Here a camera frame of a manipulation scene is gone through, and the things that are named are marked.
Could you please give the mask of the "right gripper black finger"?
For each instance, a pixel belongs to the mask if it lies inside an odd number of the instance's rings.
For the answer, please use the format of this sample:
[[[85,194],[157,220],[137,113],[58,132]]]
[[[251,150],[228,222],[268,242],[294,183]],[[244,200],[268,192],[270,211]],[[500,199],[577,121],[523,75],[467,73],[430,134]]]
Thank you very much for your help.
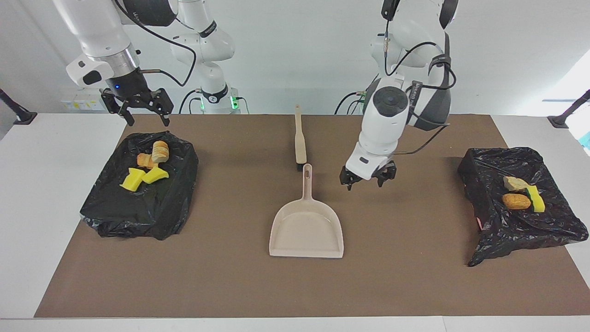
[[[150,92],[150,111],[159,115],[165,127],[170,125],[169,116],[173,108],[174,104],[165,89]]]
[[[128,110],[129,103],[126,99],[124,99],[121,105],[118,104],[116,95],[111,91],[111,89],[103,89],[101,90],[101,100],[105,104],[106,110],[110,114],[116,114],[126,121],[128,126],[133,126],[135,123],[134,117],[131,115],[131,112]]]

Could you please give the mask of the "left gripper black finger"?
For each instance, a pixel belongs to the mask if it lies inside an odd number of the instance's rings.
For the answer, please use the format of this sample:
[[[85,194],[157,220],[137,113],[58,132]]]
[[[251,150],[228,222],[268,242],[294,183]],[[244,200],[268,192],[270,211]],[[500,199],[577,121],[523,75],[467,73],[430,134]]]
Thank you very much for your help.
[[[390,179],[394,179],[396,176],[397,168],[394,161],[389,161],[383,167],[376,170],[376,179],[379,188],[382,188],[382,185],[389,181]]]
[[[346,166],[343,166],[340,173],[340,181],[341,185],[346,186],[346,189],[351,191],[354,183],[356,183],[356,174],[348,170]]]

